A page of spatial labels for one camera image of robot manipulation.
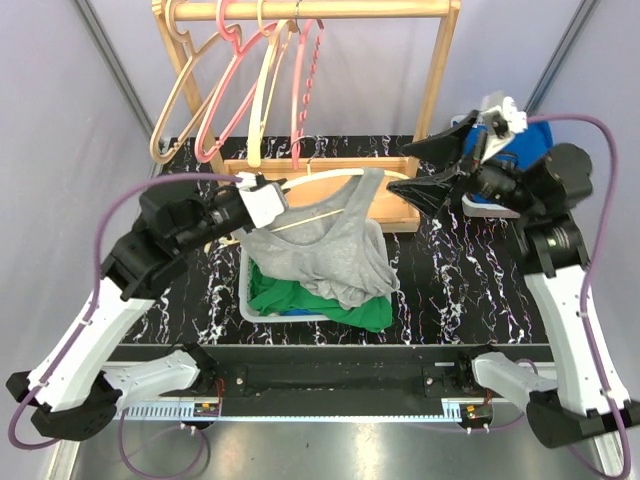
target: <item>pink hanger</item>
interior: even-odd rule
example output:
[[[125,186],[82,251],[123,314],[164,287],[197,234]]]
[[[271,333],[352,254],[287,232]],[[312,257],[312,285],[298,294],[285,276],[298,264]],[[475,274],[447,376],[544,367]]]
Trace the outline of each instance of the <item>pink hanger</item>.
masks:
[[[291,162],[293,163],[293,169],[298,169],[298,161],[300,159],[300,142],[297,140],[304,135],[304,122],[307,119],[307,108],[309,107],[309,100],[311,100],[311,88],[313,87],[313,76],[316,73],[316,65],[318,63],[318,53],[320,50],[320,43],[322,41],[322,34],[324,33],[324,23],[318,19],[318,27],[320,32],[316,36],[315,49],[313,51],[313,59],[311,61],[311,67],[309,68],[309,78],[306,81],[306,92],[302,96],[302,103],[304,109],[298,114],[298,94],[300,92],[300,77],[302,75],[302,59],[304,57],[304,48],[307,44],[307,37],[309,36],[309,30],[313,25],[313,20],[307,20],[304,25],[304,29],[300,33],[300,42],[298,43],[298,53],[296,55],[296,64],[293,73],[293,91],[291,94]]]
[[[261,39],[265,38],[262,31],[258,30],[255,34],[253,34],[253,36],[249,39],[249,41],[247,41],[247,43],[245,43],[244,45],[240,45],[241,39],[236,34],[236,31],[227,30],[227,27],[224,24],[224,12],[227,8],[227,5],[234,1],[235,0],[220,0],[216,6],[216,24],[218,26],[218,31],[220,32],[220,36],[222,38],[232,43],[234,57],[231,63],[229,64],[229,66],[227,67],[227,70],[224,72],[224,75],[222,76],[220,83],[218,83],[216,87],[215,93],[213,94],[213,98],[211,99],[211,102],[209,103],[209,107],[207,108],[207,112],[205,113],[204,121],[200,125],[200,129],[198,130],[198,134],[196,135],[195,154],[199,162],[210,162],[211,159],[214,157],[214,155],[218,153],[218,150],[220,150],[220,147],[224,145],[224,142],[226,142],[227,138],[229,138],[229,135],[231,135],[231,132],[233,131],[234,128],[236,128],[236,126],[240,122],[240,119],[249,108],[249,105],[251,105],[251,102],[253,101],[253,97],[256,93],[256,86],[258,84],[256,80],[256,83],[254,83],[253,86],[251,87],[251,90],[249,90],[249,93],[247,94],[245,99],[242,101],[242,104],[234,114],[229,124],[225,127],[222,133],[220,133],[220,136],[216,140],[215,145],[213,145],[208,151],[205,151],[204,137],[207,131],[209,130],[209,127],[211,126],[211,122],[213,121],[213,117],[216,113],[216,110],[218,109],[220,100],[222,99],[222,96],[224,95],[225,90],[229,86],[229,83],[231,82],[231,79],[233,78],[234,73],[238,69],[238,66],[244,60],[249,50],[255,47],[260,42]],[[268,32],[272,32],[276,28],[276,25],[277,25],[276,22],[270,23],[269,25],[264,27],[264,30]]]

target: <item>gray tank top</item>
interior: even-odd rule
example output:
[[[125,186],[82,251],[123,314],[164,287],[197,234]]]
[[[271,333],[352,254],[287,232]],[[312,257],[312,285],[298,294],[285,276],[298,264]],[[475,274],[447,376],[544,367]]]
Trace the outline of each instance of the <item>gray tank top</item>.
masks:
[[[389,295],[400,282],[367,235],[365,221],[384,171],[365,169],[330,197],[290,208],[266,228],[233,234],[264,275],[297,280],[314,295],[345,308]],[[344,211],[272,233],[278,227],[344,208]]]

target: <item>reflective floor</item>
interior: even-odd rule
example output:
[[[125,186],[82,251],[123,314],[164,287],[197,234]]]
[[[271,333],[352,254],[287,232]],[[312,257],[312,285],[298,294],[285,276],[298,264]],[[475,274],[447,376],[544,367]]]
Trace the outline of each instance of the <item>reflective floor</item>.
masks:
[[[496,406],[495,424],[515,417]],[[128,452],[167,424],[129,422]],[[526,422],[489,435],[434,433],[407,424],[224,423],[206,430],[208,445],[192,475],[216,480],[589,479],[565,449],[547,450]],[[151,475],[172,475],[192,462],[198,441],[174,431],[135,453],[132,463]],[[591,450],[584,445],[583,451]],[[134,479],[120,462],[117,426],[84,442],[74,480]]]

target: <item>marble pattern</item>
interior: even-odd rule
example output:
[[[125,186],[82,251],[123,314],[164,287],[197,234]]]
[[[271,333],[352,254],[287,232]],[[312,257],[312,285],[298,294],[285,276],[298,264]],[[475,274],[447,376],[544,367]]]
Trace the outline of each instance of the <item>marble pattern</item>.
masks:
[[[317,137],[303,140],[303,157],[397,156],[410,137]],[[289,156],[288,139],[266,138],[267,158]],[[224,158],[244,158],[246,138],[231,138]],[[425,173],[428,165],[422,165]],[[165,173],[210,171],[192,145]],[[203,195],[211,186],[201,185]],[[239,247],[214,243],[194,252],[186,275],[137,322],[124,343],[172,344],[448,344],[546,343],[544,326],[515,263],[507,255],[504,220],[469,219],[443,211],[423,219],[416,234],[385,234],[401,290],[393,325],[374,334],[334,322],[253,324],[238,309]]]

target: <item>wooden rack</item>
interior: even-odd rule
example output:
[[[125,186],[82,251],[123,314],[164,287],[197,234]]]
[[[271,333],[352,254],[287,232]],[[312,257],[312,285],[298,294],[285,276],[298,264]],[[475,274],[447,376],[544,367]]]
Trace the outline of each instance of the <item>wooden rack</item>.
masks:
[[[158,29],[169,53],[169,58],[177,74],[187,62],[185,46],[169,33],[165,17],[167,0],[152,0],[153,13]],[[440,25],[436,37],[431,64],[427,74],[427,83],[420,114],[414,131],[414,140],[427,136],[429,124],[433,116],[440,82],[447,63],[449,47],[460,11],[460,0],[359,0],[359,1],[312,1],[301,2],[264,2],[262,18],[277,19],[343,19],[343,18],[412,18],[433,17],[440,18]],[[216,19],[215,3],[179,3],[175,5],[174,21],[205,21]],[[228,6],[225,19],[256,20],[257,9],[255,3],[232,3]],[[193,76],[187,80],[184,87],[187,105],[195,114],[202,105],[202,96]],[[205,148],[215,142],[215,135],[209,131],[205,138]],[[268,178],[293,179],[306,175],[303,165],[306,159],[300,159],[301,168],[294,171],[288,159],[263,159],[257,168],[249,167],[246,160],[223,160],[218,153],[211,162],[216,173],[238,173],[241,171],[261,171]],[[418,160],[413,157],[379,157],[379,158],[314,158],[312,162],[314,172],[335,168],[376,167],[394,170],[415,177],[418,170]],[[346,180],[336,178],[312,182],[303,189],[293,189],[288,195],[290,205],[300,206],[319,201],[340,188]],[[399,197],[386,191],[385,180],[378,191],[376,200],[369,210],[369,216],[377,220],[385,232],[415,232],[418,229],[420,216],[417,210]]]

